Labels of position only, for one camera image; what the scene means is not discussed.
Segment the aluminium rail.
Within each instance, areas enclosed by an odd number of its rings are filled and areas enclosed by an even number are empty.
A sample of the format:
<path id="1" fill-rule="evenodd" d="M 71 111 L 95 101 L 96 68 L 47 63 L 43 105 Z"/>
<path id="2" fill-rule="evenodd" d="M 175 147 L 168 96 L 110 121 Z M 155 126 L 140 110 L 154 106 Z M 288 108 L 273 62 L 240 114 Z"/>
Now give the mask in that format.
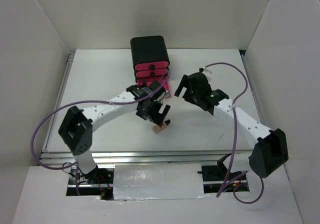
<path id="1" fill-rule="evenodd" d="M 187 163 L 214 162 L 230 150 L 203 151 L 150 151 L 150 152 L 93 152 L 93 160 L 97 164 L 151 164 L 151 163 Z M 58 165 L 64 162 L 74 162 L 71 153 L 43 152 L 40 161 L 47 165 Z"/>
<path id="2" fill-rule="evenodd" d="M 246 74 L 246 77 L 247 77 L 247 80 L 248 80 L 248 84 L 249 84 L 249 87 L 250 87 L 250 92 L 252 94 L 252 97 L 253 97 L 253 100 L 254 100 L 254 104 L 255 104 L 255 107 L 256 107 L 256 111 L 257 111 L 257 114 L 258 114 L 259 124 L 262 125 L 262 124 L 264 124 L 264 118 L 263 118 L 261 107 L 260 107 L 260 104 L 258 102 L 258 98 L 257 98 L 256 92 L 255 92 L 255 89 L 254 89 L 253 81 L 252 81 L 252 78 L 250 76 L 249 69 L 247 67 L 245 55 L 243 53 L 241 53 L 240 57 L 241 57 L 241 60 L 242 60 L 242 63 L 243 63 L 245 74 Z"/>
<path id="3" fill-rule="evenodd" d="M 76 54 L 75 52 L 70 53 L 68 55 L 68 57 L 67 57 L 66 65 L 65 65 L 65 68 L 64 68 L 63 76 L 62 76 L 62 79 L 61 79 L 61 82 L 60 82 L 60 86 L 59 86 L 59 90 L 58 90 L 58 93 L 57 93 L 57 97 L 56 97 L 56 101 L 55 101 L 55 105 L 54 105 L 54 109 L 53 110 L 56 110 L 61 105 L 62 97 L 63 97 L 64 90 L 65 90 L 65 87 L 66 87 L 66 83 L 68 81 L 68 77 L 69 77 L 69 74 L 70 74 L 70 70 L 71 70 L 73 61 L 74 61 L 74 58 L 75 58 L 75 54 Z M 55 119 L 56 119 L 55 118 L 55 114 L 53 114 L 48 119 L 48 121 L 49 121 L 48 130 L 47 130 L 47 133 L 46 133 L 46 137 L 45 137 L 41 152 L 47 152 L 48 151 L 49 140 L 50 140 L 52 129 L 53 129 L 54 124 L 55 124 Z"/>

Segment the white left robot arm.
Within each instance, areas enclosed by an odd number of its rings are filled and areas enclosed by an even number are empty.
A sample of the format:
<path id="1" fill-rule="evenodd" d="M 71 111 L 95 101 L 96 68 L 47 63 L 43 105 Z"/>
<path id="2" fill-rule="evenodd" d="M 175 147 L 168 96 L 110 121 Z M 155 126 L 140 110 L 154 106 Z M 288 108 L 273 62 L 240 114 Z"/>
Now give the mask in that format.
<path id="1" fill-rule="evenodd" d="M 96 182 L 103 171 L 94 161 L 91 146 L 93 133 L 106 123 L 128 113 L 162 126 L 170 106 L 163 104 L 169 92 L 158 82 L 131 85 L 107 103 L 78 108 L 70 107 L 59 127 L 58 134 L 78 164 L 80 177 L 86 183 Z"/>

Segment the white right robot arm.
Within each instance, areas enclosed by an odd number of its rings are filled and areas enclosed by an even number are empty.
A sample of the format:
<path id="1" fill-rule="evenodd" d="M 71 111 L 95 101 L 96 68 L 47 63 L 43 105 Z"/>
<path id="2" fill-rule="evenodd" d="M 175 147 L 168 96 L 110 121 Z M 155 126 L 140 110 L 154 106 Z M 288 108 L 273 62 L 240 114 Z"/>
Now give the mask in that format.
<path id="1" fill-rule="evenodd" d="M 286 134 L 281 129 L 272 130 L 259 123 L 239 107 L 222 90 L 213 90 L 207 76 L 202 72 L 184 75 L 174 95 L 178 97 L 186 88 L 182 98 L 203 111 L 220 118 L 227 124 L 237 119 L 237 133 L 252 148 L 248 167 L 265 179 L 289 159 Z"/>

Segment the aluminium left side rail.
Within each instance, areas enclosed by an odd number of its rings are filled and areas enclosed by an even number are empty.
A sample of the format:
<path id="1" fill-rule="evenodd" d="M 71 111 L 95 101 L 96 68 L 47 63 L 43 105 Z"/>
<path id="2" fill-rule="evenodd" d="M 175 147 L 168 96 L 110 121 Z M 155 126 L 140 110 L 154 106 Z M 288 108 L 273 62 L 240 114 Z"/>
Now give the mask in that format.
<path id="1" fill-rule="evenodd" d="M 65 87 L 66 87 L 66 83 L 68 81 L 68 77 L 69 77 L 69 74 L 70 74 L 70 70 L 71 70 L 73 61 L 74 61 L 74 58 L 75 58 L 75 54 L 76 54 L 75 52 L 70 53 L 68 55 L 68 57 L 67 57 L 66 65 L 65 65 L 65 68 L 64 68 L 63 76 L 62 76 L 62 79 L 61 79 L 61 82 L 60 82 L 60 86 L 59 86 L 59 90 L 58 90 L 58 93 L 57 93 L 57 97 L 56 97 L 56 101 L 55 101 L 55 105 L 54 105 L 54 109 L 53 110 L 56 110 L 61 105 L 62 97 L 63 97 L 64 90 L 65 90 Z M 47 133 L 46 133 L 46 137 L 45 137 L 41 152 L 47 152 L 48 151 L 49 140 L 50 140 L 52 129 L 53 129 L 54 124 L 55 124 L 55 119 L 56 119 L 55 118 L 55 114 L 53 114 L 48 119 L 48 121 L 49 121 L 48 130 L 47 130 Z"/>

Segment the aluminium right side rail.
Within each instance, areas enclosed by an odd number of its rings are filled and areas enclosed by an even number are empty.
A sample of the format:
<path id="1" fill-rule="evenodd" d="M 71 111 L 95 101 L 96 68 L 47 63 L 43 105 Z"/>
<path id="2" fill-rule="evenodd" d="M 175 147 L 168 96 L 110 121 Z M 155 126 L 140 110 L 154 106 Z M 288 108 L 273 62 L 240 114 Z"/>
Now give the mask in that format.
<path id="1" fill-rule="evenodd" d="M 254 104 L 255 104 L 255 107 L 256 107 L 256 111 L 257 111 L 257 114 L 258 114 L 259 124 L 262 125 L 262 124 L 264 124 L 264 118 L 263 118 L 261 107 L 260 107 L 260 104 L 258 102 L 258 98 L 257 98 L 256 92 L 255 92 L 255 89 L 254 89 L 253 81 L 252 81 L 252 78 L 250 76 L 249 69 L 247 67 L 245 55 L 243 53 L 241 53 L 240 57 L 241 57 L 241 60 L 242 60 L 242 63 L 243 63 L 245 74 L 246 74 L 246 77 L 247 77 L 247 80 L 248 80 L 248 84 L 249 84 L 249 87 L 250 87 L 250 92 L 252 94 L 252 97 L 253 97 L 253 100 L 254 100 Z"/>

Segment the beige foundation bottle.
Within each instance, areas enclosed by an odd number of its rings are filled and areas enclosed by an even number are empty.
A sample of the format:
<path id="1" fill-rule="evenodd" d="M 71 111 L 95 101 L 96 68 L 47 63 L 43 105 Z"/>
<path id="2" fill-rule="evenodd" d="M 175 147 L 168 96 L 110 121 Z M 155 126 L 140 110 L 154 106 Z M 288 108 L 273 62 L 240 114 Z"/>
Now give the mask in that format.
<path id="1" fill-rule="evenodd" d="M 168 125 L 171 123 L 171 120 L 165 120 L 162 125 L 155 125 L 152 127 L 152 130 L 155 134 L 158 134 L 159 132 L 163 131 L 164 129 L 166 129 L 168 127 Z"/>

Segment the black drawer organizer box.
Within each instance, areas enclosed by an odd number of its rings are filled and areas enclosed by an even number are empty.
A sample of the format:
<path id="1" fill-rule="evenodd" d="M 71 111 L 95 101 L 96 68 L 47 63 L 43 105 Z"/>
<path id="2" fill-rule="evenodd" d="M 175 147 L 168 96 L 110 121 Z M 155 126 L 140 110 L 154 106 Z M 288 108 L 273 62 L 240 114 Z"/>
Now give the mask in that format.
<path id="1" fill-rule="evenodd" d="M 134 37 L 130 40 L 130 50 L 135 81 L 138 72 L 134 70 L 136 64 L 159 61 L 170 64 L 165 39 L 161 35 Z"/>

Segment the aluminium front rail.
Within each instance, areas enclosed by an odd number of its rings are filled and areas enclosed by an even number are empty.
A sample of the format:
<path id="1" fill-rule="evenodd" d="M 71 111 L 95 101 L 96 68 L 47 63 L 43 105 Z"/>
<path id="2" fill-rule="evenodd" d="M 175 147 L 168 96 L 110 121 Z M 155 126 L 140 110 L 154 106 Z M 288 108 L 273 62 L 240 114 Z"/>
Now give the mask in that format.
<path id="1" fill-rule="evenodd" d="M 93 152 L 93 160 L 97 164 L 151 164 L 151 163 L 187 163 L 214 162 L 230 150 L 203 151 L 150 151 L 150 152 Z M 58 165 L 64 162 L 74 162 L 71 153 L 43 152 L 40 161 L 47 165 Z"/>

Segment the white foil cover sheet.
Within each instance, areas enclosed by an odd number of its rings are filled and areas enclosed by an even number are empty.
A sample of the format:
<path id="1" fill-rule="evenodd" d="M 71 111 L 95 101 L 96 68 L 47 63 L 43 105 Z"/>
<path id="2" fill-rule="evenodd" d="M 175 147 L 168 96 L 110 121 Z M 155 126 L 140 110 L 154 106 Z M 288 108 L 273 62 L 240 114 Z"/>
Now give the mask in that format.
<path id="1" fill-rule="evenodd" d="M 200 164 L 116 165 L 113 198 L 121 201 L 203 198 Z"/>

